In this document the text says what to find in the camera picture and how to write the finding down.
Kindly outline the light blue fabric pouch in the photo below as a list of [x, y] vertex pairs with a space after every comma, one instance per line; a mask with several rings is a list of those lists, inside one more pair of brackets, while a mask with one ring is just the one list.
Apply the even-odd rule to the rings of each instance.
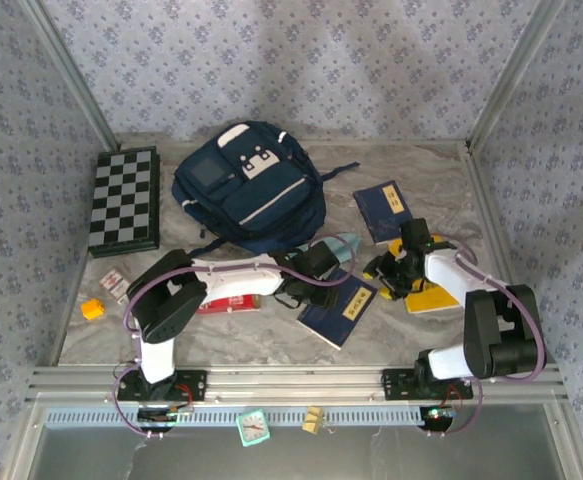
[[346, 263], [354, 259], [360, 246], [361, 237], [355, 233], [341, 233], [334, 250], [340, 263]]

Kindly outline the large navy book yellow label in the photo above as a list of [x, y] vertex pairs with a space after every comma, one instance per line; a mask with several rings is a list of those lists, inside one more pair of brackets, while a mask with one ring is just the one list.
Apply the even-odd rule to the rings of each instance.
[[350, 276], [340, 283], [337, 292], [337, 304], [333, 308], [306, 306], [297, 320], [340, 350], [371, 305], [377, 289], [356, 276]]

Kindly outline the small navy book yellow label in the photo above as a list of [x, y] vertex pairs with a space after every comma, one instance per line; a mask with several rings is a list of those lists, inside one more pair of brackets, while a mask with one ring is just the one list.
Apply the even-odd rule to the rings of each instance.
[[353, 197], [376, 245], [401, 237], [401, 225], [413, 219], [395, 180], [353, 192]]

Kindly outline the folding chessboard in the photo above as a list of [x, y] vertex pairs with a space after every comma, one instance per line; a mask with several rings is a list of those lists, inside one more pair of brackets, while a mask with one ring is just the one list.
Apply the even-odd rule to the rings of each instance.
[[88, 251], [95, 258], [159, 247], [160, 157], [154, 146], [98, 155]]

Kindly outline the mint green alarm clock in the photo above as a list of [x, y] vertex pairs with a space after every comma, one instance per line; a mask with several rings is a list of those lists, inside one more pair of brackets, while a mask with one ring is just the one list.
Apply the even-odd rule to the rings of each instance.
[[236, 424], [243, 447], [260, 444], [271, 437], [267, 416], [262, 409], [240, 414]]

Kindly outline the aluminium frame post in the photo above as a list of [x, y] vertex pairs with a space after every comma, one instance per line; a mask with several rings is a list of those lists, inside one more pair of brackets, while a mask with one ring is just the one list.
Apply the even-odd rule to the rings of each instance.
[[43, 1], [17, 0], [17, 3], [31, 22], [100, 143], [107, 151], [118, 151], [120, 144]]
[[515, 48], [467, 137], [467, 149], [476, 154], [502, 115], [542, 42], [567, 0], [538, 0]]

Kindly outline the aluminium front rail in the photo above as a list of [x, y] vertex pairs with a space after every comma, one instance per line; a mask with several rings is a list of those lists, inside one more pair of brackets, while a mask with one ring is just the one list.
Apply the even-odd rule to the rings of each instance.
[[[113, 368], [41, 367], [34, 371], [27, 401], [99, 405], [113, 397]], [[379, 366], [216, 366], [207, 369], [203, 405], [301, 406], [380, 405], [385, 402]], [[501, 379], [482, 383], [486, 404], [564, 402], [567, 392], [559, 369], [550, 364], [530, 383]]]

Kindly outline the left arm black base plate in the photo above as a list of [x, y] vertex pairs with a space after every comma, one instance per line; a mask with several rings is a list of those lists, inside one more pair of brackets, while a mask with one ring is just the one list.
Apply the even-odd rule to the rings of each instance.
[[116, 398], [127, 402], [195, 402], [205, 399], [206, 387], [205, 370], [176, 369], [155, 383], [146, 380], [140, 370], [133, 370], [121, 376]]

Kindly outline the small circuit board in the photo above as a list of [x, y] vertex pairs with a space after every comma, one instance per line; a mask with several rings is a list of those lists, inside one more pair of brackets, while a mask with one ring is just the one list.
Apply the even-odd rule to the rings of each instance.
[[428, 406], [420, 408], [423, 422], [419, 428], [425, 432], [446, 432], [452, 425], [457, 412], [452, 407]]
[[176, 407], [139, 408], [136, 422], [143, 432], [167, 433], [193, 414], [192, 409]]

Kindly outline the red rectangular box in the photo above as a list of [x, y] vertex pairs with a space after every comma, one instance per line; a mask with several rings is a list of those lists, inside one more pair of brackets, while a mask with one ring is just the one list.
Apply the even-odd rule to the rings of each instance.
[[219, 298], [202, 304], [198, 314], [211, 315], [235, 312], [252, 312], [261, 307], [261, 297], [257, 294], [238, 295]]

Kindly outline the navy blue backpack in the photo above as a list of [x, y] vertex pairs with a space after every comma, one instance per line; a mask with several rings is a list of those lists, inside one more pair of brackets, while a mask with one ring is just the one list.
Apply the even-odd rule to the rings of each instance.
[[190, 256], [227, 243], [255, 255], [304, 244], [325, 222], [324, 183], [359, 166], [352, 162], [322, 174], [287, 131], [264, 121], [229, 126], [174, 174], [175, 201], [216, 236]]

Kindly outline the playing card box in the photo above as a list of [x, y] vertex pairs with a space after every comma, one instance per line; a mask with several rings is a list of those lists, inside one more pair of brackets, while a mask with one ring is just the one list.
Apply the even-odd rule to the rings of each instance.
[[128, 301], [127, 290], [130, 282], [117, 269], [112, 268], [99, 281], [99, 285], [106, 290], [115, 301], [122, 305]]

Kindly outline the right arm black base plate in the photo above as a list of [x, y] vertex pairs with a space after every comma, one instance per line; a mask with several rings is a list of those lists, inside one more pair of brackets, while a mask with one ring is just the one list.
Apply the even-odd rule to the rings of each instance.
[[417, 373], [414, 368], [384, 369], [381, 384], [387, 401], [442, 401], [474, 398], [471, 384], [465, 384], [459, 379], [427, 379], [422, 373]]

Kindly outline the yellow plastic connector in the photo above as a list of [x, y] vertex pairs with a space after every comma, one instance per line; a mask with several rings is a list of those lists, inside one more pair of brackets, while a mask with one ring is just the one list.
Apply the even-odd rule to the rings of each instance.
[[310, 406], [307, 409], [302, 430], [312, 435], [317, 435], [324, 420], [324, 412], [321, 407]]

